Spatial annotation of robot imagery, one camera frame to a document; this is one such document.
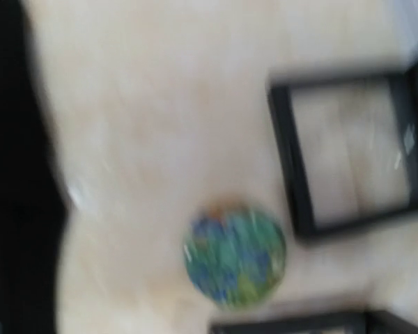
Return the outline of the green blue round brooch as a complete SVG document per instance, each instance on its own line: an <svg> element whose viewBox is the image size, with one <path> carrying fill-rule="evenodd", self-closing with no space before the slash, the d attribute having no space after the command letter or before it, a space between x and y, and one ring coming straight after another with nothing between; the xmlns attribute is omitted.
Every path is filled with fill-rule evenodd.
<svg viewBox="0 0 418 334"><path fill-rule="evenodd" d="M183 237L190 282L223 309L252 307L269 297L283 280L286 258L281 222L257 206L205 209Z"/></svg>

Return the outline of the black t-shirt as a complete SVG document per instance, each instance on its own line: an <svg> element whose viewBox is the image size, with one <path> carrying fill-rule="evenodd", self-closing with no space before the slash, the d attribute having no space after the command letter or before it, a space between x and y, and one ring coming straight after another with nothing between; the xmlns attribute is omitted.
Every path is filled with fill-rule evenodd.
<svg viewBox="0 0 418 334"><path fill-rule="evenodd" d="M34 92L20 1L0 1L0 326L55 333L55 284L67 211Z"/></svg>

